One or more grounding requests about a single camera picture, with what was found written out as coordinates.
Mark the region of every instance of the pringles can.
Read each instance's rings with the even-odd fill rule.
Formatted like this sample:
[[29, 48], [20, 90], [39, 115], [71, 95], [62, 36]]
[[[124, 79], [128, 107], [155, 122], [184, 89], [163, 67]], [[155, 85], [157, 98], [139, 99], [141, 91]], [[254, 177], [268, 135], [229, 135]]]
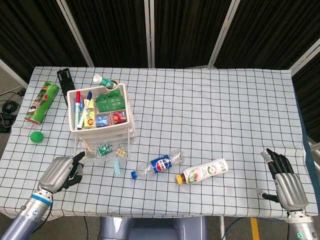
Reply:
[[58, 91], [57, 85], [46, 81], [26, 113], [25, 119], [34, 124], [41, 124]]

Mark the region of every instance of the yellow bottle cap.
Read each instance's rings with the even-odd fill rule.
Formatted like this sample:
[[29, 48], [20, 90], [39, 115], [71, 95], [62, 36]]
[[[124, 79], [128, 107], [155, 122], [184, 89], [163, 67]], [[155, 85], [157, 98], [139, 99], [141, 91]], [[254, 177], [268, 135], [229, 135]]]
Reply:
[[178, 185], [183, 184], [182, 177], [180, 174], [175, 175], [175, 178], [176, 178]]

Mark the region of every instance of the green ball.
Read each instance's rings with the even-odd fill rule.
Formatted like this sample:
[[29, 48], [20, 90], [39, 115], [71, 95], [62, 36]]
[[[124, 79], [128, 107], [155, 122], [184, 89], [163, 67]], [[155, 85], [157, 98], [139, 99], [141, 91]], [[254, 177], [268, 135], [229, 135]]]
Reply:
[[30, 139], [34, 143], [41, 143], [44, 139], [44, 135], [39, 131], [34, 131], [33, 133], [31, 133]]

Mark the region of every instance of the table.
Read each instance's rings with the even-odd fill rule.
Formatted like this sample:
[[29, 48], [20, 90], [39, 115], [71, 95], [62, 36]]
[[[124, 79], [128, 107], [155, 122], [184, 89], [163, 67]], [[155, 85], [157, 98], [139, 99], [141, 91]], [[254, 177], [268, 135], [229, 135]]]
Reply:
[[[72, 156], [67, 106], [59, 90], [45, 120], [24, 120], [45, 81], [56, 83], [64, 67], [36, 67], [0, 161], [0, 212], [14, 217], [37, 188], [55, 157]], [[76, 89], [93, 86], [94, 74], [125, 83], [134, 106], [137, 138], [133, 159], [152, 160], [171, 149], [186, 156], [180, 166], [147, 180], [131, 178], [136, 160], [114, 176], [109, 162], [85, 164], [82, 182], [54, 195], [51, 219], [60, 216], [185, 217], [198, 215], [286, 217], [280, 204], [259, 199], [255, 187], [276, 193], [260, 156], [266, 148], [284, 154], [299, 174], [317, 215], [315, 191], [305, 164], [302, 127], [291, 72], [265, 69], [137, 69], [70, 67]], [[44, 140], [29, 135], [41, 131]], [[229, 171], [178, 186], [184, 169], [223, 157]]]

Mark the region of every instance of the robotic arm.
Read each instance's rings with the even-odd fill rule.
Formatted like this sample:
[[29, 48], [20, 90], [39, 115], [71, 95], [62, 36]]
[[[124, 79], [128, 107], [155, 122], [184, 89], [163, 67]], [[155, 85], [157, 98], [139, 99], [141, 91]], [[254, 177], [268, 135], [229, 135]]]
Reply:
[[302, 183], [294, 173], [289, 160], [276, 152], [266, 149], [268, 154], [262, 152], [264, 160], [274, 179], [277, 195], [271, 195], [256, 188], [258, 195], [264, 199], [280, 203], [287, 210], [290, 233], [292, 240], [319, 240], [313, 219], [306, 214], [309, 204]]
[[48, 208], [52, 208], [53, 195], [82, 180], [83, 164], [79, 161], [84, 156], [83, 151], [73, 158], [61, 156], [52, 161], [39, 180], [38, 191], [21, 206], [1, 240], [27, 240], [31, 236]]

